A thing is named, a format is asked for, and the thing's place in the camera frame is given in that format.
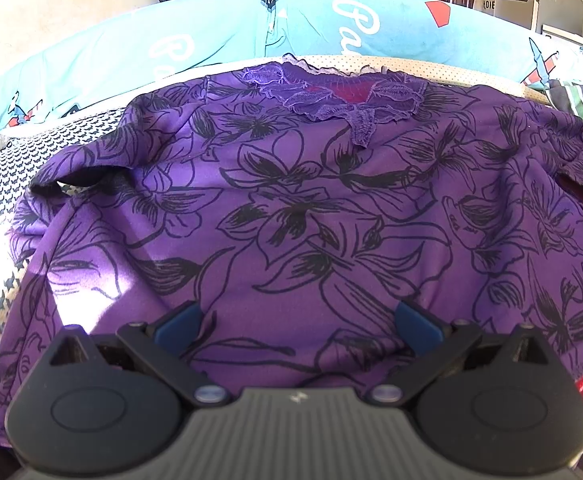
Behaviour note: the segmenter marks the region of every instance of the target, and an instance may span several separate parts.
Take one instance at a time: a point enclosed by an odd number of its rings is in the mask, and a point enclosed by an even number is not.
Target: logo
[[[356,24],[356,28],[363,34],[368,36],[376,34],[380,30],[380,18],[375,10],[371,7],[355,2],[354,0],[334,0],[332,2],[332,10],[335,13],[351,18]],[[340,27],[338,29],[341,41],[340,46],[343,49],[341,54],[344,56],[349,54],[351,56],[360,56],[361,53],[355,50],[349,50],[349,46],[360,48],[363,46],[363,40],[354,30],[349,27]]]
[[[168,56],[172,61],[183,62],[189,59],[193,53],[194,40],[192,37],[189,34],[176,34],[175,36],[168,36],[156,41],[156,43],[150,46],[148,55],[152,59]],[[176,72],[176,67],[170,64],[158,65],[154,68],[154,79],[158,81],[159,79],[174,75]]]
[[[301,404],[309,399],[308,394],[303,392],[296,392],[295,394],[290,395],[290,401],[295,402],[296,404]]]

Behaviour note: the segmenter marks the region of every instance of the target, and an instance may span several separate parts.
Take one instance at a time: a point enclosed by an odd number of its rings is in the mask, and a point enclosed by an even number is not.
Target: blue gripper pad
[[[417,357],[433,350],[451,333],[451,327],[404,301],[398,303],[394,321],[396,334]]]
[[[173,316],[155,326],[153,341],[172,355],[180,357],[194,342],[203,320],[198,303],[174,312]]]

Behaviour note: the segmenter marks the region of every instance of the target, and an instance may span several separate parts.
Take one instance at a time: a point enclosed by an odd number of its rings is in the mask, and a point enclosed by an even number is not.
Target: bedsheet
[[[583,58],[572,50],[437,0],[171,0],[107,20],[1,76],[0,130],[192,67],[287,53],[418,59],[533,88],[549,74],[583,83]]]
[[[40,167],[55,153],[72,144],[86,144],[113,131],[124,108],[106,110],[51,130],[12,139],[0,151],[0,224],[11,222],[16,200]]]
[[[583,186],[583,122],[486,87],[342,82],[267,64],[169,86],[43,167],[14,218],[31,263],[0,347],[0,443],[61,323],[110,332],[191,299],[187,359],[232,391],[364,390],[409,360],[404,297],[490,330],[533,322],[583,375],[583,204],[553,180]]]

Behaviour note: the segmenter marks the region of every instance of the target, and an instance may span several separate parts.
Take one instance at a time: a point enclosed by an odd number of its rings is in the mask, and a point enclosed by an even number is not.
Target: cartoon airplane print
[[[533,53],[533,60],[536,63],[536,68],[529,72],[527,77],[523,79],[522,83],[529,86],[541,82],[543,85],[547,86],[549,84],[549,73],[556,67],[558,52],[554,52],[547,59],[543,59],[542,52],[532,38],[529,38],[529,45],[531,46],[531,52]]]
[[[18,95],[18,91],[16,91],[14,97],[12,97],[11,103],[9,104],[8,114],[10,114],[11,117],[9,118],[8,126],[18,126],[19,124],[28,123],[43,105],[43,100],[41,99],[37,102],[34,108],[25,113],[25,111],[18,105]]]

